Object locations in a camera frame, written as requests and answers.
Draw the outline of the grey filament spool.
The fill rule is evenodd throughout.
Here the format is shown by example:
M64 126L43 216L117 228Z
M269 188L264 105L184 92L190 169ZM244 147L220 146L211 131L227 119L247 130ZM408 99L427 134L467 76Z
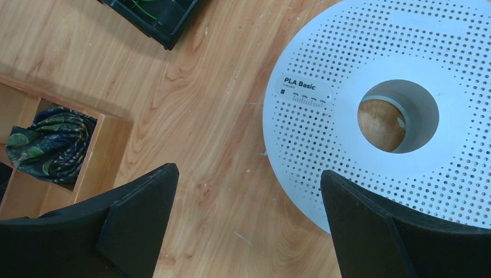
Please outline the grey filament spool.
M262 124L283 190L324 231L325 170L489 228L490 2L331 6L277 60Z

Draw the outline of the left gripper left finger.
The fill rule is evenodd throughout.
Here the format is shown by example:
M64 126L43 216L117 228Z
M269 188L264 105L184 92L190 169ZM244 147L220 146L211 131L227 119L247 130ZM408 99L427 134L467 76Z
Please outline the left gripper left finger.
M1 276L152 277L178 179L166 163L40 217L1 221Z

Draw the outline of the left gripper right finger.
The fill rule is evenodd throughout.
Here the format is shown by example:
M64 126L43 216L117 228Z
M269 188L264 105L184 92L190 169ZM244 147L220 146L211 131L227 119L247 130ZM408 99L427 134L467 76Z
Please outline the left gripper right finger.
M489 277L490 230L421 213L323 171L323 204L343 277Z

